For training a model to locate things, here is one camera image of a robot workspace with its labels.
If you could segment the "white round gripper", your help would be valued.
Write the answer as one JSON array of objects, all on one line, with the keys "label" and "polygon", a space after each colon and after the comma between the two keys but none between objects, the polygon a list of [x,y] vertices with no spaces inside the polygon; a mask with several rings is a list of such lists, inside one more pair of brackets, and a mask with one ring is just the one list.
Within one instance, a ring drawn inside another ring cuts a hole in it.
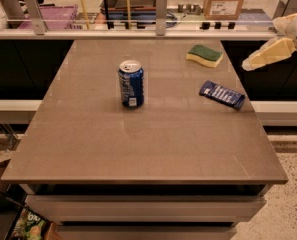
[{"label": "white round gripper", "polygon": [[275,18],[273,25],[277,32],[286,34],[288,38],[273,38],[251,53],[242,62],[245,71],[253,71],[285,60],[292,56],[295,48],[297,50],[297,13]]}]

